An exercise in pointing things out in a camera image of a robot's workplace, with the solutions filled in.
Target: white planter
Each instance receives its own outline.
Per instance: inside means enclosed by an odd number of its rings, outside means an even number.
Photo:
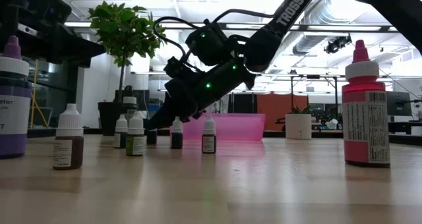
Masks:
[[[311,139],[311,115],[289,114],[286,115],[286,138]]]

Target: bottle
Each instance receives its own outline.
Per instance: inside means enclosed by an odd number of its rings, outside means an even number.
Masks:
[[[53,150],[53,169],[69,170],[82,166],[84,157],[84,129],[76,104],[67,104],[59,117]]]
[[[182,149],[183,148],[183,123],[177,116],[173,121],[171,131],[171,149]]]
[[[114,132],[114,148],[126,148],[127,137],[127,120],[125,115],[120,115],[120,119],[116,122],[116,129]]]
[[[11,36],[0,57],[0,159],[25,154],[31,102],[28,74],[18,38]]]
[[[136,97],[126,96],[123,98],[123,104],[121,105],[120,114],[124,114],[126,121],[130,121],[138,111],[138,104],[136,103]]]
[[[204,154],[215,154],[217,152],[216,122],[212,119],[212,114],[206,118],[204,123],[202,152]]]
[[[146,135],[146,144],[148,145],[157,144],[157,135],[158,135],[158,131],[156,128],[149,130],[148,134]]]
[[[144,135],[144,120],[141,112],[135,112],[129,121],[129,131],[126,137],[126,155],[142,156],[146,145],[146,137]]]
[[[390,166],[390,142],[385,84],[376,82],[378,63],[370,61],[358,40],[353,63],[346,67],[348,85],[342,88],[344,156],[347,164]]]

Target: purple bottle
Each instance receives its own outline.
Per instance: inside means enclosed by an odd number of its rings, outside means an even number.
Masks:
[[[31,101],[28,74],[18,38],[11,36],[0,57],[0,159],[25,154]]]

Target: plant pot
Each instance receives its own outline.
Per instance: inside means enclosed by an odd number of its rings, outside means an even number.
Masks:
[[[100,122],[104,136],[114,136],[116,121],[120,117],[121,103],[98,102]]]
[[[312,137],[311,115],[289,114],[286,115],[286,138],[288,139],[311,139]]]

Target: potted plant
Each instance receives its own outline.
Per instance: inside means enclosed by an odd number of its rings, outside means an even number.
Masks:
[[[291,108],[291,113],[286,115],[286,138],[288,139],[311,139],[311,127],[309,106],[304,109]]]
[[[141,57],[155,56],[155,50],[163,41],[153,34],[154,20],[152,13],[148,18],[139,17],[147,13],[144,7],[125,7],[125,4],[108,4],[105,1],[95,9],[89,9],[91,28],[99,36],[98,43],[107,49],[107,53],[115,58],[114,63],[121,68],[119,92],[114,102],[99,102],[101,127],[104,136],[113,136],[116,120],[120,115],[123,102],[122,87],[125,67],[132,65],[129,59],[138,53]],[[164,29],[157,27],[158,33]]]

